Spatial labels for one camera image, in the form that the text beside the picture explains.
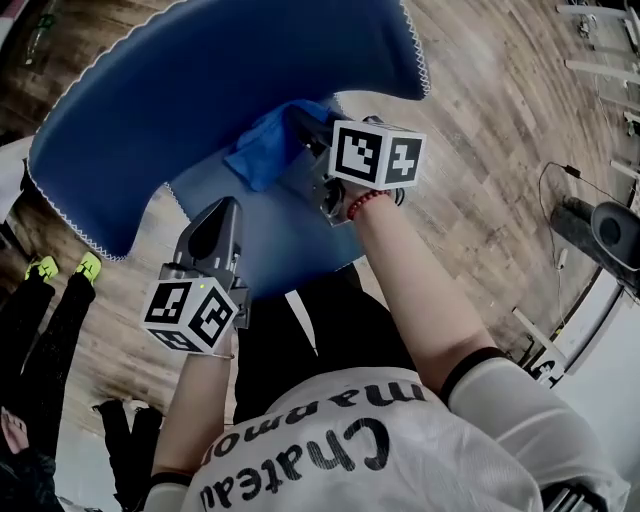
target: white stitched edge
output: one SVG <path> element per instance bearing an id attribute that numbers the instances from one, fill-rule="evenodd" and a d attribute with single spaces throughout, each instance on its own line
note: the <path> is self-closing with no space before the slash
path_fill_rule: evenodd
<path id="1" fill-rule="evenodd" d="M 171 5 L 167 6 L 166 9 L 162 10 L 162 11 L 158 11 L 154 14 L 152 14 L 151 16 L 149 16 L 149 19 L 147 19 L 147 21 L 145 21 L 144 23 L 141 23 L 140 25 L 136 25 L 135 27 L 131 27 L 131 30 L 129 30 L 129 32 L 121 37 L 120 39 L 118 39 L 117 41 L 115 41 L 112 45 L 111 48 L 109 48 L 108 50 L 102 52 L 100 55 L 98 55 L 95 60 L 89 64 L 82 73 L 80 73 L 80 76 L 78 76 L 78 78 L 76 78 L 73 82 L 71 82 L 71 84 L 69 85 L 69 87 L 67 87 L 67 89 L 64 91 L 64 93 L 62 93 L 62 95 L 58 98 L 58 100 L 54 103 L 53 107 L 51 108 L 51 110 L 49 111 L 49 113 L 47 114 L 47 116 L 44 118 L 44 120 L 42 121 L 42 124 L 38 127 L 38 129 L 36 130 L 36 133 L 34 134 L 34 139 L 35 137 L 38 135 L 38 132 L 40 131 L 40 129 L 45 125 L 45 123 L 47 122 L 47 119 L 49 118 L 49 116 L 51 115 L 51 112 L 53 112 L 56 107 L 58 106 L 58 103 L 60 103 L 60 101 L 62 100 L 62 98 L 64 98 L 67 94 L 69 94 L 69 91 L 78 83 L 80 82 L 80 80 L 82 80 L 82 78 L 84 77 L 85 73 L 87 71 L 89 71 L 91 68 L 95 67 L 96 64 L 100 61 L 100 59 L 102 57 L 104 57 L 105 55 L 111 53 L 111 51 L 118 45 L 120 44 L 122 41 L 124 41 L 125 39 L 128 39 L 131 34 L 133 34 L 134 31 L 145 27 L 146 25 L 148 25 L 151 20 L 153 20 L 156 16 L 161 16 L 163 14 L 165 14 L 166 12 L 168 12 L 170 9 L 172 9 L 173 7 L 175 7 L 178 4 L 182 4 L 187 2 L 188 0 L 177 0 L 176 2 L 172 3 Z M 113 254 L 111 254 L 110 252 L 108 252 L 104 247 L 102 247 L 101 245 L 98 245 L 96 242 L 94 242 L 91 238 L 89 238 L 88 235 L 86 235 L 81 229 L 78 228 L 77 224 L 75 224 L 68 216 L 66 213 L 64 213 L 62 210 L 60 210 L 60 208 L 58 208 L 55 203 L 44 193 L 44 190 L 42 190 L 42 187 L 40 187 L 40 185 L 38 185 L 38 182 L 34 179 L 33 175 L 31 174 L 31 151 L 33 149 L 33 145 L 31 146 L 31 148 L 29 149 L 29 154 L 27 155 L 27 172 L 29 173 L 29 177 L 31 178 L 31 181 L 33 181 L 33 183 L 35 184 L 35 186 L 38 188 L 38 190 L 40 191 L 40 193 L 42 194 L 42 196 L 47 200 L 47 202 L 51 205 L 51 207 L 56 211 L 56 213 L 62 217 L 62 220 L 64 220 L 67 225 L 73 229 L 73 231 L 75 231 L 75 233 L 83 240 L 84 243 L 86 243 L 89 247 L 91 247 L 91 249 L 93 249 L 95 252 L 97 252 L 98 254 L 100 254 L 100 256 L 102 256 L 103 258 L 109 260 L 109 261 L 122 261 L 125 258 L 127 258 L 127 256 L 129 256 L 129 254 L 131 253 L 131 249 L 129 249 L 129 251 L 127 252 L 127 254 L 125 254 L 124 256 L 115 256 Z M 175 199 L 175 195 L 173 194 L 173 191 L 171 190 L 171 195 L 173 196 L 173 198 Z"/>
<path id="2" fill-rule="evenodd" d="M 64 212 L 60 210 L 60 208 L 58 208 L 55 205 L 55 203 L 51 199 L 49 199 L 49 196 L 45 194 L 44 190 L 42 190 L 42 187 L 40 187 L 40 185 L 38 185 L 36 181 L 33 179 L 33 176 L 31 175 L 31 170 L 29 169 L 28 166 L 27 166 L 27 172 L 29 173 L 29 177 L 31 178 L 31 181 L 33 181 L 35 186 L 38 187 L 38 190 L 42 194 L 42 197 L 44 197 L 47 200 L 47 202 L 51 205 L 51 208 L 53 208 L 56 211 L 56 213 L 62 218 L 62 220 L 65 221 L 67 225 L 76 233 L 76 235 L 78 235 L 85 244 L 91 247 L 91 249 L 93 249 L 94 252 L 97 252 L 98 254 L 100 254 L 100 256 L 102 256 L 103 258 L 109 261 L 122 261 L 126 258 L 126 256 L 114 256 L 113 254 L 107 252 L 101 245 L 98 245 L 91 238 L 89 238 L 71 219 L 69 219 L 69 217 L 67 217 L 67 215 Z"/>
<path id="3" fill-rule="evenodd" d="M 164 184 L 165 187 L 167 187 L 167 189 L 169 189 L 169 194 L 171 194 L 171 197 L 173 197 L 173 200 L 178 203 L 178 206 L 180 207 L 180 211 L 182 212 L 182 214 L 187 218 L 187 220 L 189 222 L 191 222 L 191 218 L 187 215 L 187 212 L 184 211 L 184 208 L 182 207 L 182 205 L 180 204 L 180 201 L 178 201 L 178 198 L 176 197 L 175 192 L 173 191 L 173 189 L 171 188 L 171 185 L 169 184 L 169 182 L 167 181 Z"/>
<path id="4" fill-rule="evenodd" d="M 46 117 L 44 118 L 44 120 L 42 121 L 42 124 L 38 127 L 38 129 L 36 130 L 36 133 L 34 134 L 34 140 L 35 137 L 38 135 L 38 132 L 40 131 L 40 129 L 44 126 L 44 124 L 47 122 L 47 119 L 49 118 L 49 116 L 51 115 L 51 112 L 53 112 L 55 110 L 55 108 L 58 106 L 58 103 L 60 103 L 60 101 L 62 100 L 62 98 L 64 98 L 69 91 L 78 83 L 80 82 L 80 80 L 82 80 L 82 78 L 84 77 L 85 73 L 87 71 L 89 71 L 90 69 L 92 69 L 93 67 L 96 66 L 96 64 L 100 61 L 100 59 L 102 57 L 104 57 L 105 55 L 111 53 L 113 51 L 113 49 L 120 44 L 122 41 L 128 39 L 131 34 L 133 34 L 133 32 L 135 32 L 136 30 L 147 26 L 151 20 L 153 20 L 156 16 L 161 16 L 165 13 L 167 13 L 170 9 L 172 9 L 173 7 L 175 7 L 176 5 L 185 3 L 189 0 L 176 0 L 174 3 L 172 3 L 171 5 L 167 6 L 166 9 L 162 10 L 162 11 L 158 11 L 154 14 L 152 14 L 151 16 L 149 16 L 149 18 L 147 19 L 147 21 L 145 21 L 144 23 L 141 23 L 140 25 L 136 25 L 135 27 L 131 27 L 131 30 L 129 30 L 129 32 L 121 37 L 120 39 L 118 39 L 117 41 L 115 41 L 112 45 L 111 48 L 109 48 L 108 50 L 102 52 L 100 55 L 98 55 L 96 57 L 96 59 L 89 64 L 82 73 L 80 73 L 80 76 L 78 76 L 78 78 L 76 78 L 73 82 L 71 82 L 71 84 L 69 84 L 69 87 L 67 87 L 67 89 L 64 91 L 64 93 L 62 93 L 60 95 L 60 97 L 58 98 L 58 100 L 54 103 L 53 107 L 51 108 L 51 110 L 49 111 L 49 113 L 46 115 Z M 409 25 L 409 31 L 411 32 L 411 37 L 413 39 L 413 46 L 415 48 L 416 51 L 416 61 L 418 63 L 418 70 L 420 73 L 420 82 L 422 83 L 422 90 L 425 96 L 428 96 L 429 93 L 431 92 L 431 82 L 429 80 L 429 70 L 427 69 L 427 65 L 424 59 L 424 51 L 422 49 L 422 43 L 420 42 L 420 37 L 418 36 L 418 32 L 416 30 L 415 25 L 413 24 L 413 20 L 411 19 L 411 15 L 409 13 L 409 10 L 407 9 L 407 6 L 404 3 L 404 0 L 399 0 L 400 5 L 402 6 L 403 10 L 404 10 L 404 15 L 405 18 L 407 20 L 407 24 Z M 342 104 L 342 101 L 340 100 L 340 96 L 338 93 L 334 94 L 334 98 L 336 100 L 336 102 L 338 103 L 338 106 L 340 107 L 340 109 L 342 110 L 342 112 L 345 115 L 348 115 L 346 113 L 346 110 Z M 127 254 L 125 254 L 124 256 L 115 256 L 113 254 L 111 254 L 110 252 L 108 252 L 104 247 L 102 247 L 101 245 L 98 245 L 96 242 L 94 242 L 91 238 L 89 238 L 88 235 L 86 235 L 81 229 L 78 228 L 77 224 L 75 224 L 70 218 L 67 217 L 67 215 L 60 210 L 60 208 L 58 208 L 55 203 L 49 199 L 49 197 L 44 193 L 44 190 L 42 190 L 42 187 L 40 187 L 38 185 L 38 182 L 34 179 L 33 175 L 31 174 L 31 151 L 33 149 L 33 146 L 31 146 L 31 148 L 29 148 L 29 153 L 27 155 L 27 172 L 29 173 L 29 178 L 31 178 L 31 181 L 33 181 L 33 183 L 35 184 L 35 186 L 38 188 L 38 190 L 40 191 L 40 193 L 42 194 L 42 196 L 47 200 L 47 202 L 51 205 L 51 207 L 56 211 L 56 213 L 62 218 L 62 220 L 64 220 L 67 225 L 89 246 L 91 247 L 94 251 L 96 251 L 98 254 L 100 254 L 102 257 L 106 258 L 107 260 L 110 261 L 122 261 L 124 259 L 127 258 L 127 256 L 129 256 L 129 254 L 131 253 L 131 249 L 129 249 L 129 251 L 127 252 Z M 176 198 L 173 189 L 171 188 L 171 186 L 168 183 L 165 183 L 165 185 L 167 186 L 167 188 L 169 189 L 169 192 L 171 193 L 171 196 L 173 197 L 173 199 L 176 201 L 176 203 L 178 203 L 178 206 L 180 206 L 180 209 L 182 210 L 182 213 L 184 213 L 184 215 L 187 217 L 187 219 L 189 218 L 189 216 L 186 214 L 186 212 L 184 211 L 184 208 L 182 208 L 182 205 L 180 204 L 180 201 L 178 201 L 178 199 Z"/>
<path id="5" fill-rule="evenodd" d="M 413 39 L 413 47 L 416 51 L 416 61 L 418 63 L 418 72 L 420 73 L 420 82 L 422 83 L 422 92 L 426 97 L 431 94 L 431 79 L 429 77 L 429 68 L 424 60 L 424 50 L 422 49 L 420 36 L 418 35 L 416 26 L 413 23 L 409 9 L 407 9 L 404 0 L 399 0 L 399 2 L 404 10 L 404 16 L 407 19 L 407 25 L 409 25 L 409 31 L 411 32 L 411 38 Z"/>

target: blue cloth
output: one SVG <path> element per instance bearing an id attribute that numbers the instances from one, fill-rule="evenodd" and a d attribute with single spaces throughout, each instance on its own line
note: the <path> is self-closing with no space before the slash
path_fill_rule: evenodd
<path id="1" fill-rule="evenodd" d="M 277 296 L 362 256 L 351 222 L 331 227 L 312 207 L 314 161 L 303 152 L 264 192 L 254 192 L 224 163 L 222 150 L 182 173 L 171 189 L 193 219 L 213 201 L 235 197 L 242 207 L 242 255 L 237 273 L 252 297 Z"/>
<path id="2" fill-rule="evenodd" d="M 283 114 L 289 106 L 300 107 L 323 123 L 331 111 L 313 101 L 291 101 L 262 116 L 240 136 L 224 161 L 256 192 L 266 190 L 304 149 L 286 125 Z"/>
<path id="3" fill-rule="evenodd" d="M 418 44 L 398 0 L 176 2 L 60 99 L 33 141 L 29 171 L 76 232 L 111 258 L 129 253 L 163 183 L 176 184 L 190 216 L 223 192 L 237 194 L 244 231 L 259 241 L 245 246 L 239 275 L 258 283 L 256 297 L 297 286 L 357 257 L 353 233 L 332 230 L 305 190 L 291 191 L 310 179 L 304 169 L 258 194 L 210 158 L 298 98 L 363 90 L 422 99 L 428 77 Z"/>

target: white stand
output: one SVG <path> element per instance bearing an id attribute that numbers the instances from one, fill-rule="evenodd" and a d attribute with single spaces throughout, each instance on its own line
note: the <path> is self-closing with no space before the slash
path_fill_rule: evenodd
<path id="1" fill-rule="evenodd" d="M 556 360 L 558 364 L 561 364 L 563 368 L 566 368 L 569 362 L 567 360 L 567 356 L 560 352 L 560 349 L 556 347 L 549 338 L 542 334 L 540 329 L 533 325 L 531 321 L 526 316 L 524 316 L 522 311 L 520 311 L 518 308 L 514 308 L 512 313 L 513 316 L 520 320 L 520 323 L 527 329 L 527 331 L 529 331 L 531 336 L 533 336 L 536 341 L 538 341 L 545 349 L 549 351 L 552 358 Z"/>
<path id="2" fill-rule="evenodd" d="M 640 117 L 638 117 L 635 114 L 632 114 L 631 112 L 625 112 L 624 118 L 629 122 L 635 121 L 636 123 L 640 123 Z"/>
<path id="3" fill-rule="evenodd" d="M 639 169 L 637 166 L 629 167 L 617 160 L 611 160 L 610 164 L 616 171 L 626 174 L 627 176 L 631 176 L 634 180 L 640 179 L 640 172 L 638 172 Z"/>
<path id="4" fill-rule="evenodd" d="M 621 107 L 632 108 L 633 110 L 640 111 L 640 103 L 636 103 L 634 101 L 614 98 L 612 96 L 608 96 L 607 94 L 600 94 L 599 98 L 602 101 L 608 101 L 609 103 L 615 103 L 616 105 L 620 105 Z"/>
<path id="5" fill-rule="evenodd" d="M 583 16 L 600 16 L 603 18 L 614 18 L 628 21 L 627 26 L 631 26 L 631 37 L 636 41 L 640 40 L 640 18 L 636 14 L 633 7 L 629 7 L 624 11 L 621 9 L 610 9 L 608 7 L 591 7 L 588 5 L 557 5 L 556 11 L 560 14 L 583 15 Z M 597 75 L 611 76 L 620 80 L 626 80 L 634 84 L 640 85 L 640 75 L 630 73 L 617 68 L 593 64 L 591 62 L 583 62 L 578 60 L 565 60 L 565 66 L 574 71 L 585 71 Z"/>

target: hand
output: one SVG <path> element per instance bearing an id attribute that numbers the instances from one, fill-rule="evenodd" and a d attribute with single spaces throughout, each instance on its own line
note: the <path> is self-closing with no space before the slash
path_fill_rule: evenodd
<path id="1" fill-rule="evenodd" d="M 11 414 L 4 407 L 0 413 L 0 426 L 11 453 L 18 455 L 22 450 L 29 448 L 27 426 L 24 421 Z"/>

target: yellow sneaker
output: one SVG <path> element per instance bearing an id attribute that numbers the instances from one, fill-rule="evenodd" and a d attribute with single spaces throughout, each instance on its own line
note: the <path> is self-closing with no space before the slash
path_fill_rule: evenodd
<path id="1" fill-rule="evenodd" d="M 42 276 L 44 282 L 53 279 L 58 274 L 58 265 L 51 256 L 45 256 L 40 261 L 34 261 L 27 267 L 27 271 L 24 274 L 25 280 L 29 279 L 31 272 L 37 272 L 39 276 Z"/>
<path id="2" fill-rule="evenodd" d="M 98 277 L 101 268 L 102 263 L 100 263 L 98 257 L 91 252 L 85 252 L 80 265 L 76 268 L 76 274 L 83 274 L 93 286 L 93 282 Z"/>

